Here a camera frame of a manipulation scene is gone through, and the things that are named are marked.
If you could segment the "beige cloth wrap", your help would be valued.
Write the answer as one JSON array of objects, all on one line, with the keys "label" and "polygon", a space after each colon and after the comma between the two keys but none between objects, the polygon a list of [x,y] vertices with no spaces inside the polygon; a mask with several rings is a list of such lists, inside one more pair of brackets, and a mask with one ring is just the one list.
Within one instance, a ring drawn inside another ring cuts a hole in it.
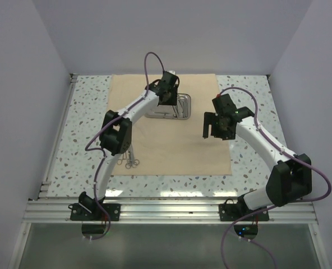
[{"label": "beige cloth wrap", "polygon": [[191,97],[186,120],[140,118],[132,127],[132,146],[139,165],[117,164],[113,175],[230,175],[228,141],[202,136],[204,113],[214,111],[219,93],[215,74],[180,75],[179,92]]}]

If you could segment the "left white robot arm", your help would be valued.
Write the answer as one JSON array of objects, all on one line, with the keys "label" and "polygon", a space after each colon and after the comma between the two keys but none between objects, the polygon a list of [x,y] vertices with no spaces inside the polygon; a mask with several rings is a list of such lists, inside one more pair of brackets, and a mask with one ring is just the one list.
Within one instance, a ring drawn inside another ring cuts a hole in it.
[{"label": "left white robot arm", "polygon": [[164,71],[162,77],[147,84],[145,90],[126,107],[106,112],[101,130],[85,147],[86,151],[100,150],[103,157],[98,165],[91,191],[79,196],[83,213],[90,220],[102,216],[102,201],[108,180],[118,161],[132,145],[132,127],[140,118],[159,105],[176,105],[180,79]]}]

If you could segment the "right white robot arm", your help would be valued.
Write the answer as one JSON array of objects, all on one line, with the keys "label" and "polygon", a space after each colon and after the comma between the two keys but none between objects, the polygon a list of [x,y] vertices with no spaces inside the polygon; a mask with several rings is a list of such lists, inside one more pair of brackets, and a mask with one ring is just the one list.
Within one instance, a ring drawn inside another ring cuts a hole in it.
[{"label": "right white robot arm", "polygon": [[312,191],[311,160],[283,146],[257,121],[248,107],[236,107],[230,95],[217,95],[212,100],[215,111],[204,114],[203,138],[244,139],[270,169],[266,186],[250,191],[236,202],[224,202],[221,211],[231,219],[249,220],[256,211],[268,206],[281,207]]}]

